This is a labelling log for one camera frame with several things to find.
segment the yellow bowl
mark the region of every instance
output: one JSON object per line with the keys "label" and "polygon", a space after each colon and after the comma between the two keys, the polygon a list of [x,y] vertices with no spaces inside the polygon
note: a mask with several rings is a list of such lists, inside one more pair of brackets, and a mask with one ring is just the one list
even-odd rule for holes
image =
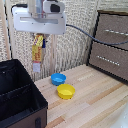
{"label": "yellow bowl", "polygon": [[69,84],[61,84],[57,87],[57,91],[62,99],[71,99],[75,93],[75,88]]}

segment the wicker wall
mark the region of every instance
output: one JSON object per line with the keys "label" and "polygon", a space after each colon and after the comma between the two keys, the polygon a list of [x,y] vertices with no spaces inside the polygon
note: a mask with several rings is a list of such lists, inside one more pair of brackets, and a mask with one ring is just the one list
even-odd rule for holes
{"label": "wicker wall", "polygon": [[[26,3],[27,0],[6,0],[9,30],[12,45],[13,58],[19,59],[34,81],[50,75],[50,53],[51,36],[46,45],[46,56],[41,73],[32,71],[32,41],[33,37],[27,32],[16,32],[13,28],[13,17],[11,7],[16,3]],[[75,25],[86,32],[94,27],[96,20],[96,10],[108,7],[128,7],[128,2],[122,0],[61,0],[65,3],[67,23]],[[84,63],[86,46],[90,43],[88,37],[76,29],[67,27],[66,34],[57,37],[55,72],[61,72]]]}
{"label": "wicker wall", "polygon": [[101,0],[100,9],[128,8],[128,0]]}
{"label": "wicker wall", "polygon": [[[66,5],[67,23],[89,32],[97,0],[63,0],[63,2]],[[67,27],[64,36],[58,36],[56,72],[83,64],[87,40],[87,36],[70,27]]]}
{"label": "wicker wall", "polygon": [[0,9],[0,61],[5,61],[10,59],[10,49],[3,1],[0,1]]}

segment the wooden table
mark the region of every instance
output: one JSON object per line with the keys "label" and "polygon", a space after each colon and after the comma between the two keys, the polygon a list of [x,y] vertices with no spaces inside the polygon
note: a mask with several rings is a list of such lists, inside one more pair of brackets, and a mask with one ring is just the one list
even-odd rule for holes
{"label": "wooden table", "polygon": [[128,102],[128,86],[86,65],[62,73],[76,89],[70,100],[57,95],[50,77],[35,82],[49,104],[46,128],[110,128]]}

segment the drawer handle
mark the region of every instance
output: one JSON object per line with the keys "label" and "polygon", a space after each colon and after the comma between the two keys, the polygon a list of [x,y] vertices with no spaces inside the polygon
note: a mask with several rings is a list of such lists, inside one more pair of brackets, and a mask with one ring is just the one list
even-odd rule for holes
{"label": "drawer handle", "polygon": [[107,62],[109,62],[109,63],[111,63],[111,64],[120,66],[120,64],[119,64],[118,62],[113,62],[113,61],[111,61],[111,60],[106,59],[105,57],[101,57],[101,56],[96,56],[96,57],[99,58],[99,59],[101,59],[101,60],[107,61]]}
{"label": "drawer handle", "polygon": [[125,35],[125,36],[128,36],[128,33],[120,33],[120,32],[115,32],[115,31],[112,31],[112,30],[104,30],[105,32],[110,32],[110,33],[115,33],[115,34],[120,34],[120,35]]}

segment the wooden drawer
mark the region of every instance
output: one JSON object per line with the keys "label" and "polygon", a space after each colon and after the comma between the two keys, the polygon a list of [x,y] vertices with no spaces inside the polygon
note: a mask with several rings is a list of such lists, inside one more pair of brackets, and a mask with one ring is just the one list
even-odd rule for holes
{"label": "wooden drawer", "polygon": [[128,52],[93,43],[89,63],[128,80]]}
{"label": "wooden drawer", "polygon": [[[128,16],[100,14],[95,37],[108,43],[128,41]],[[128,50],[128,43],[116,47]]]}

